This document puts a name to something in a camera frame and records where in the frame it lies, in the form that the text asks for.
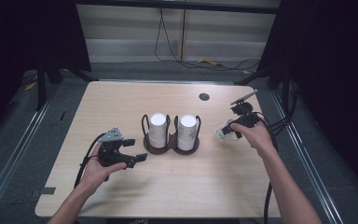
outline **light wood surface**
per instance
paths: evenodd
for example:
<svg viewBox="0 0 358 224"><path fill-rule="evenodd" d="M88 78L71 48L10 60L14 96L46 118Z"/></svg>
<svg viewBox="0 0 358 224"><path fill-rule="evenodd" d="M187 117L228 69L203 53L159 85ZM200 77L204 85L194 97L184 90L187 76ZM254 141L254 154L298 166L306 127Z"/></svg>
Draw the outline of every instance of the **light wood surface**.
<svg viewBox="0 0 358 224"><path fill-rule="evenodd" d="M125 139L136 140L121 153L147 152L143 145L141 119L161 112L173 118L198 115L200 147L191 155L173 150L150 154L133 169L110 176L89 198L81 211L84 217L262 217L269 183L263 162L243 137L235 142L218 142L213 133L227 119L238 116L230 103L253 91L250 87L91 82L62 144L46 187L53 195L41 195L35 212L51 217L73 189L79 163L100 133L117 126ZM199 98L210 95L209 101ZM255 96L248 100L260 111ZM272 194L270 217L279 211Z"/></svg>

